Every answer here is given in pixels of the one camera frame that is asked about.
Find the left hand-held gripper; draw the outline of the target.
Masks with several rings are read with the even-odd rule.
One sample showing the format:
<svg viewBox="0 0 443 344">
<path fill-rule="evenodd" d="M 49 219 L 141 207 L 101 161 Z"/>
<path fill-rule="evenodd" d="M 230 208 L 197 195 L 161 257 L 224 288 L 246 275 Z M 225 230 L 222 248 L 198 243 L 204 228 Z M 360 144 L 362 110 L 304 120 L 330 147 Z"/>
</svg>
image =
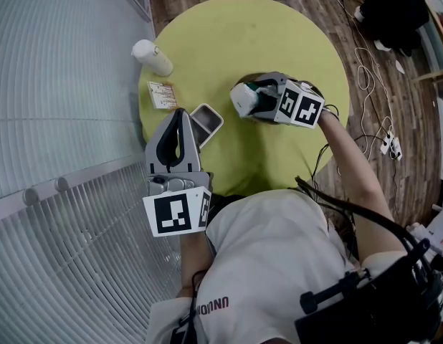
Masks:
<svg viewBox="0 0 443 344">
<path fill-rule="evenodd" d="M 201 171 L 192 119 L 181 108 L 156 128 L 146 146 L 148 195 L 143 198 L 154 237 L 206 231 L 211 202 L 211 174 Z M 153 165 L 178 164 L 177 173 Z"/>
</svg>

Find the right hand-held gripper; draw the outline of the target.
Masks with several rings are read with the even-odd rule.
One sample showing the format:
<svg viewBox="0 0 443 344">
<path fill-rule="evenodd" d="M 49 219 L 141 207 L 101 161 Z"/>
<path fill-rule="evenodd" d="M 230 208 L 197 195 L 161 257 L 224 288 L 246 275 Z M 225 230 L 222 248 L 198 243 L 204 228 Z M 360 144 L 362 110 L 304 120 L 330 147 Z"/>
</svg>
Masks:
<svg viewBox="0 0 443 344">
<path fill-rule="evenodd" d="M 297 80 L 281 72 L 252 73 L 241 77 L 239 83 L 256 82 L 266 89 L 256 112 L 244 119 L 263 123 L 277 123 L 314 128 L 325 104 L 325 98 L 311 82 Z"/>
</svg>

